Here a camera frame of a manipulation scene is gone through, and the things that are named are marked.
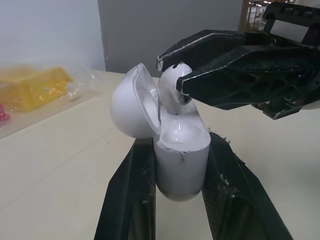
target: red object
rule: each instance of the red object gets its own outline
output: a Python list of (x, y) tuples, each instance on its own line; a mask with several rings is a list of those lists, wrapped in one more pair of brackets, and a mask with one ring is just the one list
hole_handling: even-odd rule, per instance
[(9, 119), (9, 115), (6, 114), (4, 106), (0, 103), (0, 123)]

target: plastic bag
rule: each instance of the plastic bag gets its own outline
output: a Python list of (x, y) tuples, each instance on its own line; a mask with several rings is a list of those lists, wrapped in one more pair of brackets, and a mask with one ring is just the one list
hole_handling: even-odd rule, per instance
[(71, 64), (0, 64), (0, 139), (98, 94), (101, 80)]

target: gray wall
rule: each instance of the gray wall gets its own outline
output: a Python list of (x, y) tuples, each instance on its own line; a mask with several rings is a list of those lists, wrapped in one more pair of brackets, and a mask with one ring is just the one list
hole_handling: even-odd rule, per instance
[(241, 0), (98, 0), (107, 71), (144, 63), (158, 76), (156, 58), (204, 29), (237, 30)]

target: earbud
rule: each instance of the earbud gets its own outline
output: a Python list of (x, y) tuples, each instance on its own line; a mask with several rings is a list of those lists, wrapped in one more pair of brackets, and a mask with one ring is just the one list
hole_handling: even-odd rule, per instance
[(191, 97), (176, 90), (178, 78), (191, 72), (191, 67), (180, 62), (165, 70), (159, 80), (158, 88), (162, 105), (171, 115), (176, 115), (181, 105), (186, 105), (192, 100)]

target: yellow plastic item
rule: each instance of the yellow plastic item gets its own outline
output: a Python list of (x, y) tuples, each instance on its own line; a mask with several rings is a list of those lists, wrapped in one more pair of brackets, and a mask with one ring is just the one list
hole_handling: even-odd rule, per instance
[(0, 71), (0, 103), (7, 110), (30, 112), (67, 93), (72, 78), (62, 67), (43, 72), (31, 68)]

